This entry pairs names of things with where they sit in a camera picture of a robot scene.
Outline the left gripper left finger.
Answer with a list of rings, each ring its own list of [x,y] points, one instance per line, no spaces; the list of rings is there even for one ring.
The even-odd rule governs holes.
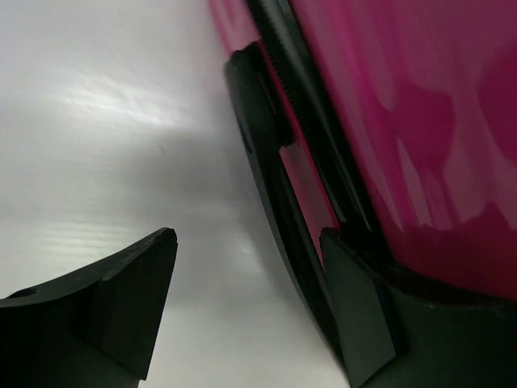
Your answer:
[[[162,228],[1,300],[3,387],[137,387],[149,373],[178,242]]]

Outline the pink and teal suitcase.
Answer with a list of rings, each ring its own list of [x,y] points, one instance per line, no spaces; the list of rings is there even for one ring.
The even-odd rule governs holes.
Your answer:
[[[326,229],[516,304],[515,2],[208,6],[276,243],[342,365]]]

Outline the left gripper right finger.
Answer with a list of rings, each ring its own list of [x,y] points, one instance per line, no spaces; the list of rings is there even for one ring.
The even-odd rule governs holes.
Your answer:
[[[514,301],[419,275],[334,229],[320,242],[351,386],[515,386]]]

